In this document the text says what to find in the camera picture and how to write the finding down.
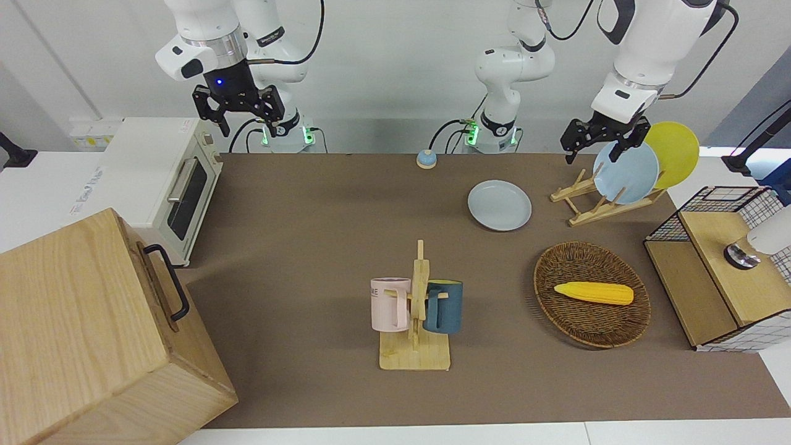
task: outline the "black cable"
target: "black cable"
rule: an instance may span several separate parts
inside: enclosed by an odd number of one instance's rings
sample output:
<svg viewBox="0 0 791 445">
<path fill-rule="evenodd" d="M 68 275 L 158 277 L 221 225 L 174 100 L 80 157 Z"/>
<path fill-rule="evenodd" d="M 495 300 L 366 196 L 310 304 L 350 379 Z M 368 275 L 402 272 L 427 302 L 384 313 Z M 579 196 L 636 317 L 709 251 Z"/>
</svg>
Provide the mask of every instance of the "black cable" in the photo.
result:
<svg viewBox="0 0 791 445">
<path fill-rule="evenodd" d="M 448 148 L 450 148 L 450 141 L 451 139 L 453 139 L 453 136 L 459 135 L 459 139 L 461 139 L 464 137 L 463 133 L 466 132 L 467 132 L 466 130 L 456 130 L 453 133 L 451 133 L 450 136 L 448 136 L 448 142 L 445 143 L 445 154 L 448 154 Z M 450 154 L 453 154 L 453 151 L 456 151 L 455 147 L 453 147 L 453 150 L 450 152 Z"/>
<path fill-rule="evenodd" d="M 263 130 L 260 128 L 253 128 L 252 130 L 248 131 L 248 135 L 244 137 L 244 146 L 247 147 L 248 153 L 250 153 L 250 135 L 253 133 L 263 133 Z"/>
<path fill-rule="evenodd" d="M 479 104 L 478 104 L 478 107 L 475 109 L 475 111 L 474 111 L 474 112 L 472 112 L 472 116 L 470 116 L 470 119 L 474 119 L 474 118 L 475 118 L 475 115 L 476 115 L 476 114 L 478 114 L 478 111 L 481 109 L 481 107 L 483 107 L 483 102 L 485 102 L 485 101 L 486 101 L 486 97 L 487 97 L 487 96 L 489 96 L 489 94 L 488 94 L 488 93 L 486 93 L 486 94 L 484 94 L 484 95 L 483 95 L 483 99 L 481 99 L 481 103 L 479 103 Z M 470 126 L 469 126 L 469 125 L 465 125 L 465 126 L 464 126 L 464 130 L 468 130 L 469 128 L 470 128 Z M 453 150 L 450 150 L 450 153 L 451 153 L 451 154 L 453 154 L 453 152 L 454 152 L 454 151 L 456 151 L 456 148 L 459 146 L 459 142 L 461 142 L 461 138 L 463 138 L 463 137 L 464 137 L 464 135 L 459 135 L 459 138 L 458 138 L 458 139 L 456 139 L 456 145 L 454 145 L 454 146 L 453 146 Z"/>
<path fill-rule="evenodd" d="M 787 101 L 783 102 L 783 105 L 780 105 L 779 107 L 777 107 L 777 109 L 775 109 L 775 110 L 774 110 L 774 111 L 773 111 L 773 112 L 772 112 L 772 113 L 771 113 L 769 116 L 767 116 L 767 117 L 764 117 L 764 118 L 763 118 L 763 120 L 762 120 L 761 122 L 759 122 L 759 123 L 758 123 L 758 125 L 756 125 L 756 126 L 755 126 L 755 127 L 752 129 L 752 130 L 750 130 L 750 132 L 749 132 L 749 133 L 747 133 L 747 135 L 746 135 L 746 136 L 744 136 L 744 139 L 742 139 L 742 142 L 740 142 L 738 145 L 736 145 L 735 147 L 733 147 L 733 151 L 731 152 L 731 156 L 733 156 L 733 154 L 734 154 L 734 153 L 736 153 L 736 151 L 737 151 L 737 150 L 739 150 L 739 148 L 740 148 L 740 147 L 741 147 L 741 146 L 742 146 L 742 145 L 743 145 L 745 142 L 747 142 L 747 139 L 749 139 L 749 137 L 750 137 L 750 136 L 752 136 L 752 134 L 753 134 L 753 133 L 755 133 L 755 131 L 756 131 L 756 130 L 758 130 L 759 128 L 761 128 L 761 125 L 764 125 L 764 123 L 766 123 L 766 122 L 767 122 L 769 119 L 771 119 L 771 118 L 772 118 L 772 116 L 774 116 L 774 115 L 778 114 L 778 112 L 779 112 L 780 110 L 784 109 L 784 108 L 786 107 L 786 105 L 788 105 L 788 104 L 791 104 L 791 99 L 788 99 Z"/>
<path fill-rule="evenodd" d="M 464 124 L 464 122 L 465 121 L 461 120 L 461 119 L 454 119 L 454 120 L 449 120 L 448 122 L 445 122 L 444 124 L 442 124 L 440 129 L 437 130 L 436 133 L 434 133 L 434 137 L 431 138 L 431 143 L 429 143 L 429 150 L 431 150 L 431 147 L 434 146 L 434 141 L 437 140 L 437 137 L 440 135 L 440 133 L 442 133 L 442 130 L 446 129 L 447 127 L 450 127 L 453 124 Z"/>
<path fill-rule="evenodd" d="M 580 30 L 580 27 L 582 26 L 582 23 L 585 21 L 585 18 L 588 16 L 588 12 L 590 12 L 591 6 L 593 6 L 594 1 L 595 0 L 591 0 L 590 2 L 588 2 L 588 6 L 585 8 L 585 12 L 582 13 L 582 18 L 580 19 L 580 22 L 577 23 L 577 27 L 574 28 L 571 34 L 565 37 L 558 36 L 552 30 L 552 25 L 550 25 L 549 23 L 549 16 L 547 15 L 547 11 L 543 8 L 543 6 L 541 6 L 541 0 L 536 0 L 536 8 L 538 8 L 539 15 L 541 16 L 541 21 L 544 23 L 544 26 L 547 27 L 547 31 L 549 31 L 550 35 L 552 35 L 552 37 L 554 37 L 555 40 L 568 40 L 574 37 L 574 34 L 577 34 L 577 31 Z"/>
<path fill-rule="evenodd" d="M 324 153 L 329 153 L 330 151 L 327 149 L 327 135 L 324 134 L 324 130 L 318 127 L 311 127 L 310 131 L 319 131 L 321 133 L 321 140 L 324 142 Z"/>
<path fill-rule="evenodd" d="M 242 134 L 242 130 L 244 130 L 244 128 L 247 127 L 249 124 L 252 124 L 253 122 L 256 122 L 256 121 L 257 121 L 257 119 L 250 119 L 247 122 L 245 122 L 244 124 L 241 124 L 241 126 L 237 130 L 237 133 L 235 135 L 233 135 L 233 139 L 231 139 L 231 145 L 228 147 L 228 152 L 229 153 L 233 153 L 233 145 L 235 143 L 237 143 L 237 139 L 239 139 L 239 135 Z"/>
<path fill-rule="evenodd" d="M 730 5 L 726 5 L 725 3 L 718 3 L 718 5 L 721 6 L 722 9 L 730 12 L 733 15 L 733 25 L 731 25 L 731 30 L 728 31 L 727 34 L 725 34 L 725 38 L 722 39 L 719 46 L 717 46 L 717 49 L 714 50 L 714 54 L 711 55 L 709 61 L 706 62 L 706 65 L 703 65 L 703 68 L 698 73 L 698 76 L 692 81 L 692 83 L 684 91 L 678 94 L 662 94 L 661 96 L 659 96 L 660 100 L 678 99 L 679 97 L 682 97 L 684 94 L 689 93 L 692 87 L 695 86 L 696 83 L 698 83 L 701 77 L 703 77 L 703 74 L 706 72 L 706 70 L 709 69 L 709 65 L 711 65 L 711 63 L 717 58 L 717 55 L 720 54 L 720 50 L 725 46 L 726 43 L 728 43 L 728 39 L 731 38 L 733 32 L 736 31 L 736 26 L 739 25 L 739 14 Z"/>
<path fill-rule="evenodd" d="M 299 60 L 279 60 L 279 59 L 251 59 L 248 60 L 248 65 L 259 65 L 259 64 L 272 64 L 277 63 L 279 65 L 299 65 L 300 63 L 305 63 L 313 56 L 313 53 L 316 52 L 316 48 L 319 47 L 319 42 L 321 41 L 321 33 L 324 31 L 324 0 L 319 0 L 321 3 L 321 17 L 319 18 L 319 32 L 316 34 L 316 41 L 313 42 L 313 48 L 310 48 L 310 52 Z"/>
<path fill-rule="evenodd" d="M 517 128 L 517 133 L 519 133 L 519 139 L 517 140 L 517 148 L 515 148 L 515 149 L 513 150 L 513 152 L 514 152 L 514 153 L 516 153 L 517 151 L 519 151 L 519 145 L 521 145 L 521 144 L 522 144 L 522 138 L 524 137 L 524 129 L 522 129 L 522 128 Z"/>
</svg>

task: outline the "wooden box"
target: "wooden box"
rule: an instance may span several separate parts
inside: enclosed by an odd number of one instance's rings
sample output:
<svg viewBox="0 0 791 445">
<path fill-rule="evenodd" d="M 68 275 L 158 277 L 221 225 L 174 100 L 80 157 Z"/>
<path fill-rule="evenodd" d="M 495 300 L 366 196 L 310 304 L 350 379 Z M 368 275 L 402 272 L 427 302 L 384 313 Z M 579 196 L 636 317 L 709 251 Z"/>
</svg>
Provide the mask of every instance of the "wooden box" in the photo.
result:
<svg viewBox="0 0 791 445">
<path fill-rule="evenodd" d="M 145 250 L 107 209 L 0 255 L 0 445 L 174 444 L 237 403 Z"/>
<path fill-rule="evenodd" d="M 690 345 L 699 351 L 757 352 L 791 335 L 791 287 L 766 255 L 751 270 L 723 249 L 750 229 L 739 213 L 681 211 L 689 241 L 646 241 Z"/>
</svg>

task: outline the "black stand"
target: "black stand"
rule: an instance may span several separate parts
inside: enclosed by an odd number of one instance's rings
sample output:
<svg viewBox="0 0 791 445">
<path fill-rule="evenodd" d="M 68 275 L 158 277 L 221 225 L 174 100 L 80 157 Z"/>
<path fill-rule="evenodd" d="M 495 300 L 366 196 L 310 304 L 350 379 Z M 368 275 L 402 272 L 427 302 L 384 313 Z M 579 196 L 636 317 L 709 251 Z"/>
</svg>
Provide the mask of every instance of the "black stand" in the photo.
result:
<svg viewBox="0 0 791 445">
<path fill-rule="evenodd" d="M 27 167 L 30 165 L 30 162 L 36 155 L 39 153 L 36 150 L 25 150 L 19 147 L 17 144 L 11 142 L 11 139 L 8 139 L 6 135 L 3 135 L 0 132 L 0 147 L 8 153 L 9 159 L 3 165 L 3 168 L 13 168 L 13 167 Z"/>
<path fill-rule="evenodd" d="M 785 110 L 766 130 L 744 148 L 744 151 L 736 156 L 723 156 L 722 161 L 728 170 L 734 173 L 741 173 L 750 176 L 750 169 L 747 167 L 747 159 L 758 151 L 765 143 L 774 137 L 780 130 L 791 122 L 791 108 Z"/>
</svg>

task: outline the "dark teal mug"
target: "dark teal mug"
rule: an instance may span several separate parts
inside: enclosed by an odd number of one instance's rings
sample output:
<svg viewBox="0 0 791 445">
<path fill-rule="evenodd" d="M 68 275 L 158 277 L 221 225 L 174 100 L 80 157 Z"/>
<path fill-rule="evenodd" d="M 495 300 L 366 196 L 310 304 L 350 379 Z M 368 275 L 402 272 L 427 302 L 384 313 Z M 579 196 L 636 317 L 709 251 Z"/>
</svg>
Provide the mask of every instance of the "dark teal mug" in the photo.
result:
<svg viewBox="0 0 791 445">
<path fill-rule="evenodd" d="M 429 280 L 426 319 L 423 329 L 432 333 L 457 333 L 461 329 L 462 283 L 455 280 Z"/>
</svg>

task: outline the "mug rack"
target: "mug rack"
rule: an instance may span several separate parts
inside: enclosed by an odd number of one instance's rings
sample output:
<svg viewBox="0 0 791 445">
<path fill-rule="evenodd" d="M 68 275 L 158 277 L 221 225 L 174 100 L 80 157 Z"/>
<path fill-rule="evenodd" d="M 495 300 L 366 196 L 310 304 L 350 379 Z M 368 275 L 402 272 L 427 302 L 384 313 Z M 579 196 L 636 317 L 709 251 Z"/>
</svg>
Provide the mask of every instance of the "mug rack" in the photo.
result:
<svg viewBox="0 0 791 445">
<path fill-rule="evenodd" d="M 429 285 L 429 261 L 423 257 L 423 240 L 418 240 L 418 257 L 412 268 L 409 329 L 397 333 L 379 333 L 379 367 L 386 371 L 447 371 L 450 369 L 448 334 L 423 329 L 426 319 L 426 291 Z M 395 291 L 386 291 L 396 296 Z M 448 294 L 440 293 L 440 299 Z"/>
</svg>

